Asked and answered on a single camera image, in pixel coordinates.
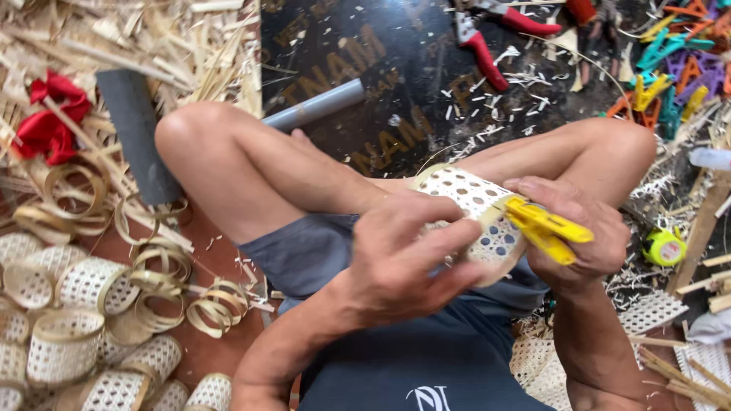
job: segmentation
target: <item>red handle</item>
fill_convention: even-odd
[[[500,23],[516,30],[523,31],[528,34],[535,34],[537,36],[556,34],[559,30],[561,30],[561,26],[558,24],[538,23],[522,15],[512,7],[507,8],[507,12],[500,19]]]
[[[493,58],[490,56],[488,45],[485,44],[485,39],[482,38],[482,33],[479,31],[475,33],[469,40],[460,44],[461,47],[470,47],[474,50],[477,57],[477,66],[480,71],[488,78],[488,81],[492,83],[495,88],[499,91],[507,90],[507,81],[500,74],[500,70],[493,64]]]

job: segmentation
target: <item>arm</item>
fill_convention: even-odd
[[[355,225],[353,262],[319,292],[278,318],[254,341],[234,378],[231,410],[287,411],[295,377],[329,343],[356,330],[423,317],[485,278],[479,263],[428,273],[480,237],[447,197],[389,195]],[[426,222],[449,227],[415,239]]]
[[[577,255],[572,265],[560,266],[533,246],[528,251],[531,268],[556,296],[556,352],[572,408],[644,411],[645,386],[632,346],[602,286],[626,256],[629,230],[621,215],[566,182],[527,177],[505,186],[594,233],[590,243],[568,244]]]

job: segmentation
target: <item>shirt logo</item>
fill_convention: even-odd
[[[447,403],[447,395],[444,394],[446,386],[435,386],[432,387],[419,387],[409,391],[406,395],[406,400],[409,399],[412,393],[419,404],[419,411],[450,411],[450,406]]]

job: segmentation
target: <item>man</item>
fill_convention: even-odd
[[[595,235],[569,244],[577,262],[566,267],[530,246],[532,272],[519,264],[513,279],[480,290],[470,289],[494,276],[480,264],[430,275],[480,225],[449,198],[405,190],[410,178],[364,178],[300,130],[284,135],[218,102],[163,118],[156,144],[188,195],[288,296],[241,361],[231,410],[288,410],[301,372],[305,411],[550,410],[508,367],[510,317],[529,314],[550,286],[573,409],[644,411],[601,279],[625,258],[629,231],[614,208],[654,160],[646,129],[593,118],[457,162]],[[452,224],[415,239],[438,220]]]

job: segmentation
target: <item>red-handled pliers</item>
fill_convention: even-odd
[[[475,28],[474,18],[469,12],[464,11],[462,1],[455,0],[455,22],[459,45],[460,47],[472,48],[476,54],[477,66],[480,68],[480,71],[495,88],[500,91],[505,91],[507,89],[507,81],[500,74],[498,68],[495,67],[495,64],[493,64],[493,58],[490,56],[488,45],[485,44],[485,38]],[[477,0],[471,8],[481,10],[480,16],[497,16],[499,17],[500,23],[503,23],[505,26],[537,36],[556,34],[561,30],[561,26],[558,24],[538,23],[497,0]]]

